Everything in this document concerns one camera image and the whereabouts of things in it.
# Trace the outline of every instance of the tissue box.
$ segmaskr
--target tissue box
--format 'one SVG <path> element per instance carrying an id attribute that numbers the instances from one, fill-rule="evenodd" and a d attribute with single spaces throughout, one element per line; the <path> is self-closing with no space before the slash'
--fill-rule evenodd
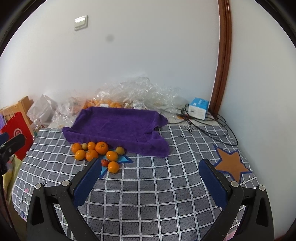
<path id="1" fill-rule="evenodd" d="M 200 120 L 205 120 L 205 115 L 207 113 L 207 108 L 209 102 L 204 99 L 195 98 L 188 107 L 188 113 L 190 116 L 195 117 Z"/>

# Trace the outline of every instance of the black cable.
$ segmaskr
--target black cable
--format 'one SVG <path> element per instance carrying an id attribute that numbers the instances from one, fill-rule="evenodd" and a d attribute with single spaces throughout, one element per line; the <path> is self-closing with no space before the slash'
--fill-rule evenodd
<path id="1" fill-rule="evenodd" d="M 180 122 L 176 122 L 176 123 L 170 123 L 170 122 L 168 122 L 168 124 L 170 124 L 170 125 L 173 125 L 173 124 L 180 124 L 180 123 L 183 123 L 183 122 L 185 122 L 186 120 L 182 120 L 182 121 L 180 121 Z"/>
<path id="2" fill-rule="evenodd" d="M 197 130 L 199 130 L 200 132 L 204 133 L 206 136 L 211 137 L 213 140 L 215 140 L 215 141 L 217 141 L 217 142 L 220 142 L 220 143 L 222 143 L 222 144 L 224 144 L 224 145 L 232 146 L 232 147 L 238 145 L 238 140 L 237 140 L 235 134 L 233 133 L 232 129 L 227 125 L 226 120 L 225 120 L 221 115 L 218 114 L 218 115 L 217 115 L 217 118 L 210 118 L 210 117 L 207 117 L 207 119 L 206 119 L 205 121 L 217 121 L 218 124 L 221 126 L 222 130 L 223 130 L 223 128 L 225 129 L 225 130 L 224 130 L 224 135 L 218 135 L 218 134 L 210 133 L 210 132 L 208 132 L 208 131 L 205 131 L 205 130 L 201 129 L 200 127 L 198 127 L 197 125 L 195 125 L 195 124 L 191 121 L 191 120 L 194 120 L 194 121 L 199 122 L 199 123 L 201 123 L 201 124 L 203 124 L 203 125 L 212 126 L 212 125 L 207 124 L 207 123 L 205 123 L 205 122 L 201 122 L 199 119 L 197 119 L 197 118 L 195 118 L 195 117 L 193 117 L 193 116 L 190 116 L 189 113 L 188 113 L 188 110 L 187 110 L 188 106 L 189 106 L 189 104 L 186 104 L 182 109 L 179 109 L 181 112 L 180 112 L 180 114 L 178 114 L 178 116 L 182 117 L 182 118 L 184 119 L 184 121 L 186 121 L 189 125 L 194 126 Z M 226 136 L 228 136 L 228 135 L 229 135 L 229 131 L 228 131 L 228 129 L 231 131 L 231 133 L 233 134 L 233 136 L 234 136 L 234 138 L 235 138 L 235 144 L 229 144 L 229 143 L 227 143 L 227 142 L 223 142 L 223 141 L 221 141 L 221 140 L 216 139 L 217 137 L 226 137 Z"/>

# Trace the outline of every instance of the label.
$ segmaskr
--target label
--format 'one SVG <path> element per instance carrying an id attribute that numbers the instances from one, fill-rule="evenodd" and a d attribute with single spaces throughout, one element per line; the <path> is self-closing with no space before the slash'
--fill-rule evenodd
<path id="1" fill-rule="evenodd" d="M 144 105 L 143 102 L 135 101 L 135 102 L 133 102 L 133 108 L 135 110 L 144 110 L 144 109 L 146 109 L 146 106 Z"/>
<path id="2" fill-rule="evenodd" d="M 105 108 L 108 108 L 109 105 L 108 104 L 100 104 L 100 107 L 105 107 Z"/>

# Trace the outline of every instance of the plaid bedsheet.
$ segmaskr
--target plaid bedsheet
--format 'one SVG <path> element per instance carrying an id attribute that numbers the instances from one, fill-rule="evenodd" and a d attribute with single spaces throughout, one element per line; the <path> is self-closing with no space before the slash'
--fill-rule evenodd
<path id="1" fill-rule="evenodd" d="M 223 133 L 219 126 L 201 128 Z M 219 160 L 213 145 L 229 152 L 237 148 L 217 143 L 198 130 L 192 130 L 191 134 L 185 126 L 167 125 L 159 133 L 170 146 L 167 158 L 128 153 L 134 162 L 122 164 L 117 174 L 108 172 L 97 180 L 85 204 L 78 208 L 101 240 L 200 240 L 221 212 L 200 178 L 198 162 L 203 158 L 212 164 Z M 233 143 L 229 136 L 220 139 Z M 241 158 L 250 168 L 243 155 Z M 13 188 L 15 210 L 26 219 L 37 183 L 58 185 L 71 179 L 86 164 L 74 160 L 60 129 L 40 130 Z M 253 174 L 243 174 L 241 186 L 257 185 Z M 65 233 L 73 239 L 59 205 L 56 211 Z M 241 207 L 229 233 L 237 229 L 243 212 Z"/>

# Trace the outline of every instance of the printed logo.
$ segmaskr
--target printed logo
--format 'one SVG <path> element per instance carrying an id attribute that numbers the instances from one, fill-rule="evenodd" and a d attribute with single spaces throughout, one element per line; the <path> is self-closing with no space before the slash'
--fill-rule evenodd
<path id="1" fill-rule="evenodd" d="M 22 134 L 22 130 L 19 128 L 16 128 L 15 131 L 13 132 L 13 136 L 17 136 L 18 134 Z"/>

